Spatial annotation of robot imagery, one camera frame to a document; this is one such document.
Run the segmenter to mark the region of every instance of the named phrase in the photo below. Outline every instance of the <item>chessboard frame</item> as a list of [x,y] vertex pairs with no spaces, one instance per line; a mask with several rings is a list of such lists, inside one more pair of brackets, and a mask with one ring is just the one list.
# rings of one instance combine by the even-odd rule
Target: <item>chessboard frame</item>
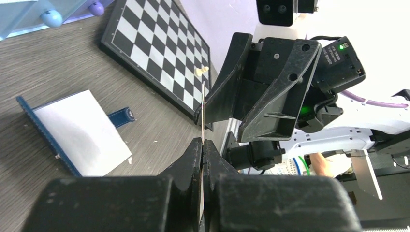
[[[180,13],[186,18],[189,24],[192,25],[192,28],[201,38],[202,42],[208,47],[208,64],[209,68],[211,69],[211,53],[210,47],[205,42],[203,37],[199,34],[197,29],[191,23],[187,15],[181,10],[178,4],[171,0],[173,4],[178,8]],[[168,102],[170,102],[173,106],[175,106],[178,110],[188,116],[190,119],[193,120],[195,110],[190,109],[181,99],[175,96],[172,92],[166,89],[164,86],[161,85],[155,78],[153,78],[146,70],[142,69],[136,63],[134,63],[127,55],[122,53],[115,45],[111,43],[114,37],[114,32],[118,25],[118,19],[120,19],[122,14],[122,7],[125,6],[127,0],[116,0],[115,7],[110,15],[110,19],[108,24],[105,28],[104,35],[101,39],[100,49],[105,52],[108,56],[110,56],[113,60],[131,72],[133,75],[138,77],[138,79],[142,80],[146,85],[156,91],[159,95],[165,98]],[[212,79],[211,79],[211,70],[208,72],[209,75],[209,91],[212,88]],[[213,131],[213,123],[208,123],[205,125],[206,129],[210,129]]]

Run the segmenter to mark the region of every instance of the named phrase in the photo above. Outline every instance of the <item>screw hole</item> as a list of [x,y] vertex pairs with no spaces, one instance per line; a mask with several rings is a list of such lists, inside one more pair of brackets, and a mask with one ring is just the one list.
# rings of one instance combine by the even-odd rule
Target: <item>screw hole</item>
[[309,49],[310,49],[310,45],[309,45],[309,44],[304,44],[304,45],[302,46],[302,51],[304,51],[304,52],[309,51]]
[[279,12],[279,13],[283,14],[283,13],[285,13],[286,11],[287,11],[286,6],[284,6],[284,5],[280,5],[280,6],[279,6],[279,8],[278,8],[278,12]]
[[269,5],[265,5],[264,8],[263,8],[263,11],[264,11],[265,13],[269,13],[269,12],[270,12],[270,6],[269,6]]
[[290,75],[288,76],[288,79],[289,79],[290,81],[295,81],[295,80],[297,80],[297,74],[295,74],[295,73],[290,74]]

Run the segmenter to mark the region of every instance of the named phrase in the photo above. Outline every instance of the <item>thin wooden stick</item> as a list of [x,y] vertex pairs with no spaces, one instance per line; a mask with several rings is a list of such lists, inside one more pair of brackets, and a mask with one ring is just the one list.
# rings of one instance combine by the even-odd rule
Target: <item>thin wooden stick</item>
[[204,101],[205,101],[205,81],[202,82],[202,105],[201,105],[201,128],[202,128],[202,143],[205,141],[205,116],[204,116]]

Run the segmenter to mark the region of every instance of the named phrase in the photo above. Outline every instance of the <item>chess piece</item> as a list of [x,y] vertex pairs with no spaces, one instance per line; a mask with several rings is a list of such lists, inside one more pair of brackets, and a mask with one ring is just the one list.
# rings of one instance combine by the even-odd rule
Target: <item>chess piece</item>
[[197,76],[197,77],[201,77],[202,76],[202,74],[203,73],[205,73],[205,72],[207,72],[207,71],[209,71],[209,67],[208,66],[205,66],[205,67],[203,67],[202,69],[195,69],[195,75]]

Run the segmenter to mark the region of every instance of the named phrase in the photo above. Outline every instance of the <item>gray wood grain surface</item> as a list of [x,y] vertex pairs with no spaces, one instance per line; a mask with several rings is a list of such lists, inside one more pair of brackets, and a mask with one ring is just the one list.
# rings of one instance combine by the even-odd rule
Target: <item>gray wood grain surface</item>
[[[109,175],[155,175],[179,158],[200,128],[98,49],[103,17],[0,42],[0,231],[20,231],[36,197],[54,178],[70,176],[17,104],[31,107],[90,89],[106,113],[129,106],[137,121],[119,128],[132,151]],[[211,67],[214,80],[216,71]],[[227,122],[207,131],[220,149]]]

